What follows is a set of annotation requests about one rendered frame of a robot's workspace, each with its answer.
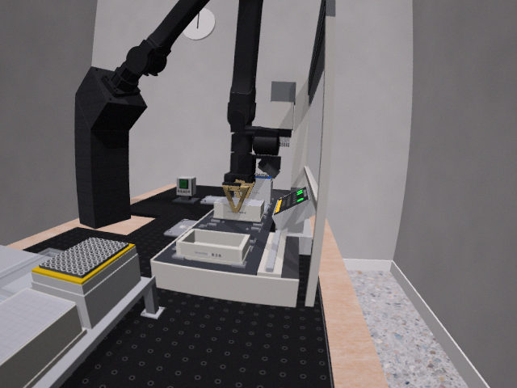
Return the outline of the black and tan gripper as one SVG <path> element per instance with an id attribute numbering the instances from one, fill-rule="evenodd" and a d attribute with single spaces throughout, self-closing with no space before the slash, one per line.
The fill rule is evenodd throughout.
<path id="1" fill-rule="evenodd" d="M 229 201 L 231 209 L 234 213 L 238 213 L 242 207 L 244 199 L 248 199 L 250 192 L 255 184 L 255 174 L 253 175 L 239 175 L 238 174 L 238 163 L 240 155 L 251 155 L 251 153 L 231 153 L 230 155 L 230 172 L 224 176 L 224 182 L 222 188 Z M 248 185 L 248 186 L 242 186 Z M 237 207 L 235 207 L 233 199 L 229 191 L 235 191 L 237 198 L 240 198 Z M 242 192 L 242 195 L 240 195 Z"/>

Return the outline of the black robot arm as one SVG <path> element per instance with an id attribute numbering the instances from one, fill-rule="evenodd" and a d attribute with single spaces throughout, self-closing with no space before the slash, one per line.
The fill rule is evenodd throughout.
<path id="1" fill-rule="evenodd" d="M 173 43 L 209 1 L 179 0 L 155 31 L 128 51 L 126 61 L 113 74 L 103 74 L 100 80 L 112 96 L 138 95 L 142 74 L 158 76 L 166 67 Z M 262 10 L 263 0 L 239 0 L 227 120 L 233 133 L 231 152 L 252 153 L 253 144 L 255 154 L 278 156 L 279 130 L 252 126 Z M 256 159 L 261 159 L 258 168 L 273 179 L 280 173 L 281 157 L 239 154 L 238 174 L 253 175 Z"/>

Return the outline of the blue tip rack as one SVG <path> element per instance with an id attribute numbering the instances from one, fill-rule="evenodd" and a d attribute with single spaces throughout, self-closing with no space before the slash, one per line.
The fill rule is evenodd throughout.
<path id="1" fill-rule="evenodd" d="M 270 204 L 272 201 L 273 178 L 268 174 L 255 174 L 255 184 L 248 199 L 265 200 Z"/>

